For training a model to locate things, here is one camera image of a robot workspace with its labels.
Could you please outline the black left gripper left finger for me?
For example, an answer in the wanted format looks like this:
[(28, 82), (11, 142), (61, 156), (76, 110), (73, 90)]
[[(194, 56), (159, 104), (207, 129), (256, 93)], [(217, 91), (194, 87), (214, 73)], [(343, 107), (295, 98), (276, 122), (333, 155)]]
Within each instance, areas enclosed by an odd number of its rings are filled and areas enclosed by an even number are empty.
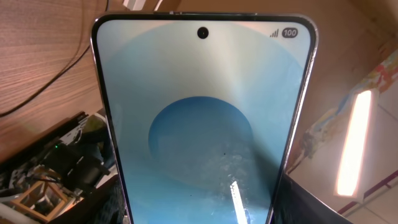
[(127, 223), (123, 191), (117, 174), (74, 207), (49, 222), (49, 224), (100, 223)]

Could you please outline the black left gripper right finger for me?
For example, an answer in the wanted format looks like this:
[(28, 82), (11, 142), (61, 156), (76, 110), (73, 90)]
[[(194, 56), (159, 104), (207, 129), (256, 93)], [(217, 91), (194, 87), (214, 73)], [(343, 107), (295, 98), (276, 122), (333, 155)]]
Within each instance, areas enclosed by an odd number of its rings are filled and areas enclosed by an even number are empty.
[(286, 174), (277, 193), (272, 224), (351, 224)]

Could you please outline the turquoise screen smartphone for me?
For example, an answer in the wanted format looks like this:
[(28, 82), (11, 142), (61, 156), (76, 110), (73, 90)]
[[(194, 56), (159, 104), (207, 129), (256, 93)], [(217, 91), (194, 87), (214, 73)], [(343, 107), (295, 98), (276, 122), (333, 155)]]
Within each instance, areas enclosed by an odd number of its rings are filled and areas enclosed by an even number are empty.
[(318, 31), (296, 14), (108, 12), (91, 48), (132, 223), (269, 223)]

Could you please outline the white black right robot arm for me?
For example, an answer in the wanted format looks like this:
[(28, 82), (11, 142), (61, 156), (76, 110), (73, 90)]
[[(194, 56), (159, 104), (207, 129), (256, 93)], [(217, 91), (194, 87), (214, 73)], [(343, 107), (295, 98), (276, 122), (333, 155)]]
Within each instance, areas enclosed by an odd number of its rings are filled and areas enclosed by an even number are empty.
[(1, 162), (1, 194), (19, 194), (41, 181), (78, 198), (92, 193), (115, 171), (105, 115), (80, 112)]

